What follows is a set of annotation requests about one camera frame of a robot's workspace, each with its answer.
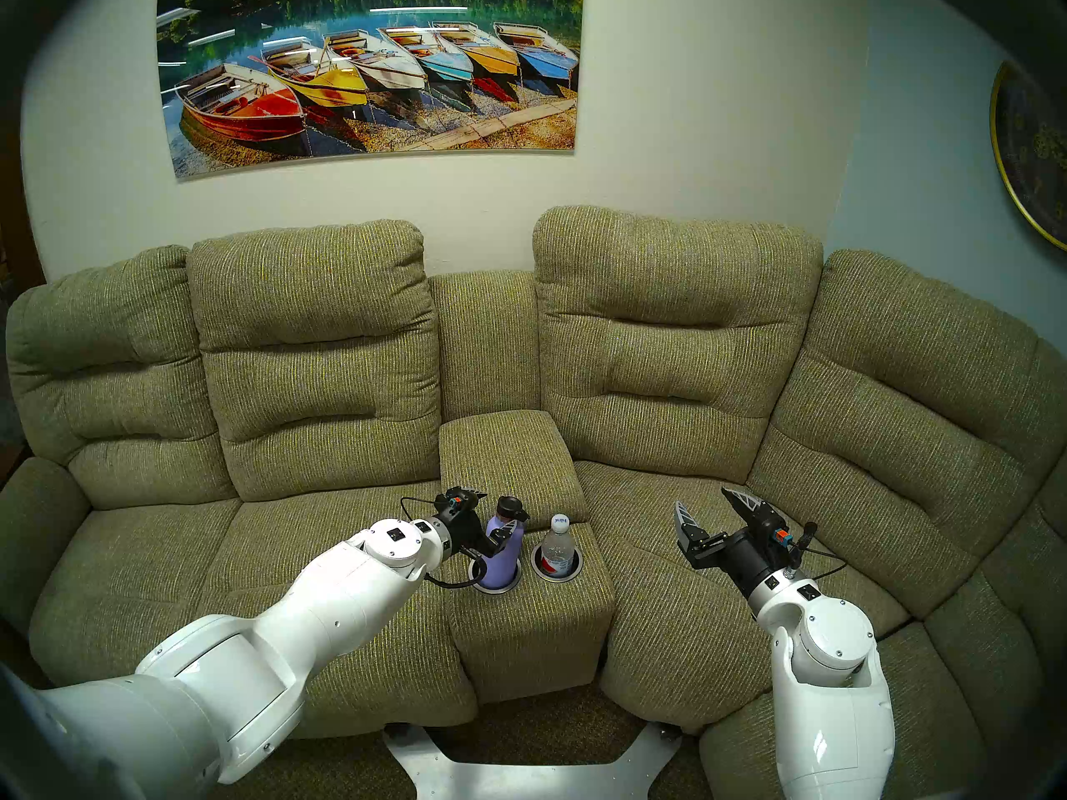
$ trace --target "black lid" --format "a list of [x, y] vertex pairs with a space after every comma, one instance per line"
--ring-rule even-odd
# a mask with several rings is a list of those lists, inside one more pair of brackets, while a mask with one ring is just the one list
[[496, 515], [504, 518], [517, 518], [523, 522], [528, 517], [523, 510], [523, 502], [514, 496], [500, 496], [496, 502]]

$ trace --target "yellow boat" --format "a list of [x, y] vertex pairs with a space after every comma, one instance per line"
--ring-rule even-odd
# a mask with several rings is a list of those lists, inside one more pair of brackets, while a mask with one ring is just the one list
[[490, 74], [514, 77], [519, 74], [519, 54], [493, 34], [485, 33], [474, 22], [430, 22], [448, 42], [458, 46], [476, 65]]
[[300, 36], [267, 43], [261, 51], [271, 75], [298, 94], [327, 108], [365, 106], [367, 83], [351, 60], [331, 54]]

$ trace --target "gold frame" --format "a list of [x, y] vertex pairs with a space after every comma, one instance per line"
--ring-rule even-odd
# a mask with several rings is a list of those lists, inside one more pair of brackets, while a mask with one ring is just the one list
[[1004, 181], [1004, 188], [1007, 189], [1007, 193], [1012, 195], [1012, 199], [1015, 201], [1015, 205], [1018, 207], [1019, 211], [1022, 212], [1022, 217], [1030, 221], [1030, 225], [1037, 229], [1042, 238], [1067, 252], [1067, 243], [1052, 237], [1036, 220], [1034, 220], [1031, 213], [1026, 211], [1026, 207], [1022, 205], [1022, 201], [1019, 199], [1019, 196], [1015, 193], [1015, 189], [1012, 188], [1010, 181], [1007, 179], [1007, 172], [1004, 171], [1004, 161], [1000, 156], [1000, 144], [997, 142], [997, 96], [1000, 94], [1001, 82], [1010, 70], [1010, 63], [1004, 62], [1001, 65], [1000, 70], [997, 71], [997, 79], [993, 80], [993, 94], [989, 100], [989, 135], [993, 142], [993, 157], [997, 158], [997, 171], [1000, 172], [1001, 179]]

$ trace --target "cup holder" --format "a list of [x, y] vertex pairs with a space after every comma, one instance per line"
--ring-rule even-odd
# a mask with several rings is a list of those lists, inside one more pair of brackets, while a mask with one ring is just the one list
[[[472, 561], [467, 565], [467, 578], [468, 579], [473, 579], [474, 578], [474, 569], [475, 569], [475, 562]], [[493, 588], [482, 588], [481, 585], [477, 585], [477, 583], [472, 585], [471, 587], [474, 588], [476, 591], [479, 591], [481, 593], [489, 593], [489, 594], [493, 594], [493, 593], [507, 593], [508, 591], [512, 590], [516, 585], [519, 585], [519, 580], [522, 578], [522, 576], [523, 576], [523, 560], [522, 559], [515, 559], [515, 577], [511, 581], [509, 581], [507, 585], [505, 585], [503, 588], [496, 588], [496, 589], [493, 589]]]
[[574, 567], [571, 569], [571, 572], [569, 574], [567, 574], [567, 576], [560, 576], [560, 577], [548, 576], [548, 574], [546, 574], [544, 571], [541, 570], [541, 547], [540, 547], [540, 545], [538, 547], [534, 548], [534, 553], [530, 554], [530, 564], [534, 566], [534, 573], [536, 573], [538, 576], [540, 576], [545, 581], [553, 581], [553, 582], [570, 581], [575, 576], [577, 576], [579, 573], [582, 573], [582, 565], [583, 565], [582, 548], [580, 547], [576, 547], [574, 549]]

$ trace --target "wall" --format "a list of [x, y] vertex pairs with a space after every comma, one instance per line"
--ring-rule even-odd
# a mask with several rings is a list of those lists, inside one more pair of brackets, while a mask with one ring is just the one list
[[22, 110], [42, 263], [54, 279], [161, 243], [403, 218], [426, 236], [430, 273], [532, 268], [535, 221], [567, 203], [822, 239], [859, 114], [865, 12], [866, 0], [585, 0], [573, 156], [340, 158], [179, 183], [156, 0], [82, 0], [38, 53]]
[[826, 240], [903, 260], [1026, 321], [1067, 354], [1067, 252], [997, 171], [989, 98], [1006, 54], [939, 0], [870, 0], [860, 126]]

